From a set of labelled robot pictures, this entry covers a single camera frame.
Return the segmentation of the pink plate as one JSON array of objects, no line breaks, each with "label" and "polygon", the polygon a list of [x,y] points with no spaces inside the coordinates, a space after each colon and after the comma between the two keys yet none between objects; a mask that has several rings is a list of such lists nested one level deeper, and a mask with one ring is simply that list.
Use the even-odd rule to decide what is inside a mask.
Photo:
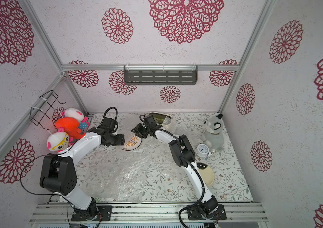
[{"label": "pink plate", "polygon": [[133,135],[122,147],[124,151],[133,151],[137,149],[142,143],[142,138]]}]

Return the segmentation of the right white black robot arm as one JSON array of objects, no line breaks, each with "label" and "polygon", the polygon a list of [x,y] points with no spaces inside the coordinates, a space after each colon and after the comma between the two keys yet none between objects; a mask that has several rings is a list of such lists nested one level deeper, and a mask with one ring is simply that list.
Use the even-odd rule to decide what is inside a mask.
[{"label": "right white black robot arm", "polygon": [[139,138],[146,139],[148,136],[168,144],[172,158],[178,167],[181,167],[190,183],[192,184],[197,202],[188,206],[187,209],[199,206],[206,215],[210,215],[218,209],[218,201],[207,187],[199,173],[195,152],[186,135],[174,135],[160,124],[157,124],[152,115],[140,115],[140,124],[137,124],[131,132]]}]

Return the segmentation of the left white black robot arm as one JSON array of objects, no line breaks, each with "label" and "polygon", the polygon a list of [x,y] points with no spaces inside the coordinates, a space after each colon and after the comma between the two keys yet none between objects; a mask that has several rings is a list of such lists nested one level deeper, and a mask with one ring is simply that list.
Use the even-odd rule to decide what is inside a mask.
[{"label": "left white black robot arm", "polygon": [[48,154],[44,157],[40,186],[50,192],[60,194],[77,212],[93,219],[98,213],[95,199],[87,195],[77,185],[75,167],[88,153],[100,145],[121,146],[124,143],[125,136],[123,134],[92,128],[64,152]]}]

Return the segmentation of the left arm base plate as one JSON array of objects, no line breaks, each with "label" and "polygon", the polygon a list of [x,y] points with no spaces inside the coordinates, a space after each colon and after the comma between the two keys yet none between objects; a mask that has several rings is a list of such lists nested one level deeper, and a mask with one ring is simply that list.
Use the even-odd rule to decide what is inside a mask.
[{"label": "left arm base plate", "polygon": [[71,221],[109,221],[113,206],[91,205],[87,210],[75,209]]}]

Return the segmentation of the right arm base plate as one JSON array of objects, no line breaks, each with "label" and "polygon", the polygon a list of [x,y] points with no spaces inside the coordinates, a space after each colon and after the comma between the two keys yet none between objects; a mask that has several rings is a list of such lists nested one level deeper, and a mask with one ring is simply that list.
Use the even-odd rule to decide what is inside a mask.
[{"label": "right arm base plate", "polygon": [[187,209],[189,220],[226,220],[227,215],[225,208],[222,204],[219,204],[217,208],[209,213],[207,209],[204,209],[202,205],[197,205],[190,209]]}]

